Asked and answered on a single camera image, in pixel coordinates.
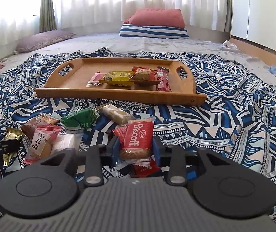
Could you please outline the brown snack packet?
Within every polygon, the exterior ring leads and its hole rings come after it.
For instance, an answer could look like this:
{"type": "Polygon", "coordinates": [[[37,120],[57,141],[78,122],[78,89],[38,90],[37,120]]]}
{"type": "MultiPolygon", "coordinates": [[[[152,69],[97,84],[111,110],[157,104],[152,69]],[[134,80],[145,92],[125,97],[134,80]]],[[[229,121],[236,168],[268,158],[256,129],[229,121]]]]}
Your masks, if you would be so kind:
{"type": "Polygon", "coordinates": [[[25,124],[23,124],[21,131],[29,139],[32,139],[38,126],[55,125],[57,122],[59,122],[59,119],[45,113],[39,113],[39,115],[29,119],[25,124]]]}

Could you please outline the red pillow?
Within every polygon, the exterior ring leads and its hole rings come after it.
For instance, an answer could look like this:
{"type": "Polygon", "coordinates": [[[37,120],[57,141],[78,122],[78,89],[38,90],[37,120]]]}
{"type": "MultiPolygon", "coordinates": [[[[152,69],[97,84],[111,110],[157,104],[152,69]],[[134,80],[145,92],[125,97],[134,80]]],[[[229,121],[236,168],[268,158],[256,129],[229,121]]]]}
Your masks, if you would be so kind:
{"type": "Polygon", "coordinates": [[[139,9],[123,24],[185,28],[184,18],[180,9],[139,9]]]}

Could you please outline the blue striped pillow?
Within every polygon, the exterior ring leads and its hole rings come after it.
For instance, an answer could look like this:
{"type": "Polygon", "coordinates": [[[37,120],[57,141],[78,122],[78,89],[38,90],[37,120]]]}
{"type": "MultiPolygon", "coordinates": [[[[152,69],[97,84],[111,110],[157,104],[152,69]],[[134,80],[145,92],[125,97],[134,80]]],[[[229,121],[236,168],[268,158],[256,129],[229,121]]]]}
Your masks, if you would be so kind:
{"type": "Polygon", "coordinates": [[[189,38],[186,29],[167,26],[135,26],[124,24],[119,35],[121,37],[146,37],[146,38],[189,38]]]}

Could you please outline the red Biscoff biscuit packet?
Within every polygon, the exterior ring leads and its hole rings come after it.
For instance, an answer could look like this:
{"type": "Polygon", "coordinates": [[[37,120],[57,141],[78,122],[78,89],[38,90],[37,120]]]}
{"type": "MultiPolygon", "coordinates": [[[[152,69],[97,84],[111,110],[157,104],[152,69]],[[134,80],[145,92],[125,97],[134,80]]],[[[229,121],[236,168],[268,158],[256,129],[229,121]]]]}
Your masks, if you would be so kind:
{"type": "Polygon", "coordinates": [[[131,120],[126,129],[120,158],[123,160],[147,159],[152,152],[154,119],[131,120]]]}

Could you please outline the gold foil snack packet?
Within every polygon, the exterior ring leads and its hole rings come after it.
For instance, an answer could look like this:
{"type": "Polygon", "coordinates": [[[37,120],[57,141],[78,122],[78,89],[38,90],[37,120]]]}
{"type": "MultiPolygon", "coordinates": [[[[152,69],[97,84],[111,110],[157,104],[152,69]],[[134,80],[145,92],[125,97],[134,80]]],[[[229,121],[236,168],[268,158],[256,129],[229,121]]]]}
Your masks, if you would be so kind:
{"type": "Polygon", "coordinates": [[[14,153],[18,150],[24,133],[16,128],[6,128],[6,135],[1,140],[4,165],[8,166],[14,153]]]}

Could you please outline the wooden serving tray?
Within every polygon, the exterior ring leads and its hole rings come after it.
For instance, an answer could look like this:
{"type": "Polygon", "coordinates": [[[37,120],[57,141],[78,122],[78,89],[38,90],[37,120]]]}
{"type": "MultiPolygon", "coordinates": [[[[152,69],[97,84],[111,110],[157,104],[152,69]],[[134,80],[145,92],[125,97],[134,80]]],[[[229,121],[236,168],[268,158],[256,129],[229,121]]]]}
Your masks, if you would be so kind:
{"type": "Polygon", "coordinates": [[[78,58],[57,67],[39,97],[103,98],[200,106],[207,96],[182,62],[144,58],[78,58]]]}

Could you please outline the red gold cracker packet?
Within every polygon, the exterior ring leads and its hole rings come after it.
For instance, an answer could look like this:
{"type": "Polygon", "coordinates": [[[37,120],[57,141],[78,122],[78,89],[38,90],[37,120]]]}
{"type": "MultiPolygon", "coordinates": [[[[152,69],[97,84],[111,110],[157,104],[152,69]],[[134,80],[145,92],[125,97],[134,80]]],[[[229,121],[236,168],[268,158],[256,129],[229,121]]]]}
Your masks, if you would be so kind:
{"type": "Polygon", "coordinates": [[[160,84],[160,80],[157,80],[157,71],[144,67],[133,67],[133,75],[130,77],[130,82],[140,86],[160,84]]]}

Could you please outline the green snack packet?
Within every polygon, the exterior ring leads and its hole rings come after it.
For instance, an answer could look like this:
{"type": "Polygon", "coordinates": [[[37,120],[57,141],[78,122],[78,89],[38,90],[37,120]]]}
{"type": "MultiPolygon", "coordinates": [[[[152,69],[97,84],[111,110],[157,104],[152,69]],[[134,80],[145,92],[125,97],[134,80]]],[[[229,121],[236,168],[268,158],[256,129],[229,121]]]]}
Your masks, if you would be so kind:
{"type": "Polygon", "coordinates": [[[86,108],[62,117],[60,124],[67,130],[87,130],[98,117],[99,114],[96,110],[86,108]]]}

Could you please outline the beige nougat bar packet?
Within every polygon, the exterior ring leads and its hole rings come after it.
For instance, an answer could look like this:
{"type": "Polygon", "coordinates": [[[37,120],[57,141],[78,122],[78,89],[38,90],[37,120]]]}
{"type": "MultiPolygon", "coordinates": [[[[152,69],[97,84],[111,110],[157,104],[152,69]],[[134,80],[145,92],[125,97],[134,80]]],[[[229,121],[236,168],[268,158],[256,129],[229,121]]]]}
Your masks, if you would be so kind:
{"type": "Polygon", "coordinates": [[[135,117],[124,110],[114,106],[111,103],[106,103],[96,107],[96,110],[100,113],[117,123],[120,126],[127,125],[131,120],[134,120],[135,117]]]}

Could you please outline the red patterned biscuit packet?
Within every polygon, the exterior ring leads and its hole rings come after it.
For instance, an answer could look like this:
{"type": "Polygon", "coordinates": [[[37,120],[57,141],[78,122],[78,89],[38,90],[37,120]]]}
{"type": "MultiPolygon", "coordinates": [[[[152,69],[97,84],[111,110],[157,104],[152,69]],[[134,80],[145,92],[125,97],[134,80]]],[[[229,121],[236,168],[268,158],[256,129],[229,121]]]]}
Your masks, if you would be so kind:
{"type": "Polygon", "coordinates": [[[105,76],[105,73],[95,73],[94,76],[88,81],[86,87],[94,87],[102,85],[100,80],[105,76]]]}

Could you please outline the long red snack bar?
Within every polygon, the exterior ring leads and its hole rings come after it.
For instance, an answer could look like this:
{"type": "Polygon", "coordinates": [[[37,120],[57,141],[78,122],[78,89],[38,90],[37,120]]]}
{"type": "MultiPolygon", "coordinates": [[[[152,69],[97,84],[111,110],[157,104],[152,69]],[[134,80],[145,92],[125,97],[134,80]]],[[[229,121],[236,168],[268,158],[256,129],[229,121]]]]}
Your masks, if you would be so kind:
{"type": "Polygon", "coordinates": [[[169,69],[164,67],[157,67],[157,80],[160,82],[156,86],[156,91],[170,92],[169,86],[169,69]]]}

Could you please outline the grey bed sheet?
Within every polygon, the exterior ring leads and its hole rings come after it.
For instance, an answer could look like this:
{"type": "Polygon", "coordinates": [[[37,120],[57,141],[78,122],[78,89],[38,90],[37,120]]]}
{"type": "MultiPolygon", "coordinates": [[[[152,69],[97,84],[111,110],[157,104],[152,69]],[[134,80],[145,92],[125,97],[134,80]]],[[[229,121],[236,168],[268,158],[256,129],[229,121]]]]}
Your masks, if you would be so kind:
{"type": "Polygon", "coordinates": [[[103,34],[93,36],[82,36],[71,38],[42,49],[20,53],[9,57],[5,61],[5,67],[0,70],[0,75],[9,69],[22,64],[34,53],[42,55],[56,55],[58,53],[72,53],[80,50],[84,53],[93,52],[99,48],[106,47],[118,53],[147,52],[189,52],[197,54],[215,54],[223,59],[237,61],[244,65],[251,73],[262,79],[265,83],[276,86],[276,77],[269,72],[268,65],[257,57],[247,55],[241,51],[230,51],[223,47],[222,43],[182,39],[158,39],[158,38],[135,38],[121,37],[118,34],[103,34]]]}

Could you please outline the yellow snack packet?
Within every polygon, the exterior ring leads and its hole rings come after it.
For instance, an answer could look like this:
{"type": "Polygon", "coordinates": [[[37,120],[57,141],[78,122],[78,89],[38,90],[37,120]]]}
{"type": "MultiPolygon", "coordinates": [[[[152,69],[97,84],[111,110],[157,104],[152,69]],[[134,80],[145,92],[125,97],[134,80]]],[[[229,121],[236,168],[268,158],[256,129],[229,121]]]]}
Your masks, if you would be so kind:
{"type": "Polygon", "coordinates": [[[130,80],[133,74],[132,71],[110,71],[106,73],[100,82],[113,86],[130,87],[134,84],[130,80]]]}

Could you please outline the purple pillow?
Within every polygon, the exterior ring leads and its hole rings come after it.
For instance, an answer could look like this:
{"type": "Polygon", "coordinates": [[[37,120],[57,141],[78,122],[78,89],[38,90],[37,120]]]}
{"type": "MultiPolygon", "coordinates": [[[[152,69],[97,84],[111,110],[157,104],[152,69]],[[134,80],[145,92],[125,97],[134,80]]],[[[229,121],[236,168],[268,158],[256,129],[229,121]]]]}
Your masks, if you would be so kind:
{"type": "Polygon", "coordinates": [[[32,52],[49,45],[71,39],[74,36],[74,33],[66,32],[64,30],[51,30],[48,32],[42,32],[20,40],[15,48],[15,52],[32,52]]]}

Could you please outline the crumpled white tissue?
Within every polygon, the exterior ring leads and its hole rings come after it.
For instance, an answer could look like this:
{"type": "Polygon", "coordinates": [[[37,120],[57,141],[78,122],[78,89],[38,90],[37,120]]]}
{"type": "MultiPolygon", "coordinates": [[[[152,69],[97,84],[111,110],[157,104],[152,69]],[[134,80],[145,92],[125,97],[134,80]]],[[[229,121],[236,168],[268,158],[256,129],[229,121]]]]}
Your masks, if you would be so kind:
{"type": "Polygon", "coordinates": [[[237,47],[236,44],[234,43],[231,43],[230,41],[226,40],[224,43],[223,43],[223,47],[230,50],[230,51],[239,51],[239,48],[237,47]]]}

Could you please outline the small dark red bar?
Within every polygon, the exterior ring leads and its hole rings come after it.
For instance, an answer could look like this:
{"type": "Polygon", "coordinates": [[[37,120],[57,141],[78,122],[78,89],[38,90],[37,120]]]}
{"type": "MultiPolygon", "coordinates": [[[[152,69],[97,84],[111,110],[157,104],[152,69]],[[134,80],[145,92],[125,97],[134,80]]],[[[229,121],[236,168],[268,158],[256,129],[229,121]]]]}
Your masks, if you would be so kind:
{"type": "MultiPolygon", "coordinates": [[[[120,127],[111,130],[114,136],[120,139],[120,148],[123,148],[124,138],[127,127],[120,127]]],[[[130,175],[132,177],[157,177],[162,176],[162,170],[156,165],[155,159],[152,157],[145,159],[134,159],[132,162],[126,162],[132,170],[130,175]]]]}

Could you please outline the olive green curtain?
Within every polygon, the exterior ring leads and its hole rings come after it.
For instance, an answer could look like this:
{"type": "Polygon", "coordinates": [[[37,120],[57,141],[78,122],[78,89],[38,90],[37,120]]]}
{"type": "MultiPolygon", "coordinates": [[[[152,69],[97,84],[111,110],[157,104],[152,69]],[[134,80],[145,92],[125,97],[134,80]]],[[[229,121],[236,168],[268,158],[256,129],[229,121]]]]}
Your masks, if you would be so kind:
{"type": "Polygon", "coordinates": [[[41,0],[39,14],[39,32],[48,32],[56,30],[55,12],[53,9],[53,0],[41,0]]]}

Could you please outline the white translucent snack packet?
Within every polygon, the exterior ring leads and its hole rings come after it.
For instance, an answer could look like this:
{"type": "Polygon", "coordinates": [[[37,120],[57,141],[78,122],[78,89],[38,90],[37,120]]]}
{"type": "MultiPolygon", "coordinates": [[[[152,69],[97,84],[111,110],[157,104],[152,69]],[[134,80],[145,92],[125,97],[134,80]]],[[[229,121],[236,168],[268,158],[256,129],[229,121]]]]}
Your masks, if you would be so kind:
{"type": "Polygon", "coordinates": [[[82,137],[82,132],[59,134],[53,143],[51,154],[55,154],[69,148],[73,148],[78,151],[82,137]]]}

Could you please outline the blue patterned cloth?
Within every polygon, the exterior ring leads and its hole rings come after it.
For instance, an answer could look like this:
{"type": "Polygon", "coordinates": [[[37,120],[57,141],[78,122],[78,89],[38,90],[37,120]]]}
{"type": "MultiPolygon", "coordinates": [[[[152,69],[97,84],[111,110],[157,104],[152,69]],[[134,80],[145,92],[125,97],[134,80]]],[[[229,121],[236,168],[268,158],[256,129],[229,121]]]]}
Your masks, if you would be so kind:
{"type": "MultiPolygon", "coordinates": [[[[40,113],[62,118],[104,99],[39,98],[60,64],[86,53],[31,55],[0,75],[0,134],[19,128],[40,113]]],[[[130,57],[183,62],[196,79],[196,90],[207,96],[201,106],[145,105],[113,101],[136,118],[155,117],[154,135],[165,145],[185,150],[206,148],[260,173],[276,184],[276,87],[264,83],[246,67],[218,55],[193,53],[130,53],[130,57]]],[[[270,214],[276,220],[276,203],[270,214]]]]}

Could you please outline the pink white snack packet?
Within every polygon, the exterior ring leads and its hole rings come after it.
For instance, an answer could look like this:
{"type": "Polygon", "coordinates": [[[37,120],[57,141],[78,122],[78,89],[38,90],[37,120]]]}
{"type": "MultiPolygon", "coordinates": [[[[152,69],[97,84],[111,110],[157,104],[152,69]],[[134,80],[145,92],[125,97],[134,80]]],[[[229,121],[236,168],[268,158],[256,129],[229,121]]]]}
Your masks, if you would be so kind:
{"type": "Polygon", "coordinates": [[[35,129],[31,145],[24,158],[24,163],[31,165],[51,155],[53,143],[62,127],[58,125],[41,125],[35,129]]]}

